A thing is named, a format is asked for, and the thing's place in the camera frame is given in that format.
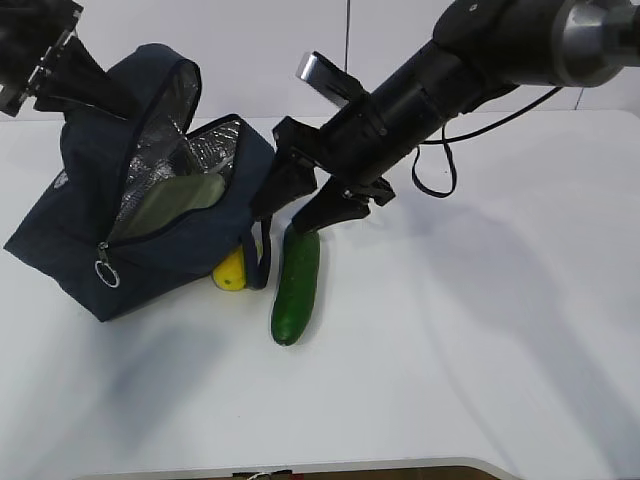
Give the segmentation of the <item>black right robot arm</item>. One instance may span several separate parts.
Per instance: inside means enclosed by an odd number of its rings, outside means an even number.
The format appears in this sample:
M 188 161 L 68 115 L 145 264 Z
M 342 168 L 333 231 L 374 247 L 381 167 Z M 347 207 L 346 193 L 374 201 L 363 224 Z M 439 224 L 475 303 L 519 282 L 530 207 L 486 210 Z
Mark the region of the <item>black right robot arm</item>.
M 431 39 L 373 91 L 318 52 L 299 78 L 337 106 L 324 125 L 274 128 L 276 155 L 251 203 L 258 219 L 305 198 L 300 233 L 391 201 L 385 174 L 459 115 L 522 86 L 595 88 L 639 63 L 629 1 L 456 1 Z

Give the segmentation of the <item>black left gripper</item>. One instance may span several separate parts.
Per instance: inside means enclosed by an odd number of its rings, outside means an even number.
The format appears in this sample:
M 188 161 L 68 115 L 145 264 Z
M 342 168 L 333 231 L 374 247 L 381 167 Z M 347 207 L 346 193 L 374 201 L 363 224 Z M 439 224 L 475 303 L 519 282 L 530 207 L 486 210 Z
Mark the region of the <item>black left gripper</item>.
M 65 113 L 85 106 L 122 120 L 136 115 L 134 96 L 102 69 L 78 37 L 68 38 L 82 12 L 74 1 L 1 3 L 2 113 L 18 115 L 34 94 L 37 71 L 36 111 Z

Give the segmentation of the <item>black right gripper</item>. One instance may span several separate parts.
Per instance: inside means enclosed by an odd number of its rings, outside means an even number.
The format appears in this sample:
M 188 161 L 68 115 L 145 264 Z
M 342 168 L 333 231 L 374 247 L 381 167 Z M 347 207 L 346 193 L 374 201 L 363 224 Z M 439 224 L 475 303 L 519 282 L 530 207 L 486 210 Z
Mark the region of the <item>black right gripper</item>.
M 319 128 L 286 117 L 273 129 L 276 154 L 251 201 L 256 220 L 317 189 L 315 169 L 332 177 L 293 217 L 299 234 L 317 232 L 370 213 L 369 198 L 386 205 L 395 192 L 383 175 L 380 149 L 387 134 L 373 96 L 364 93 Z

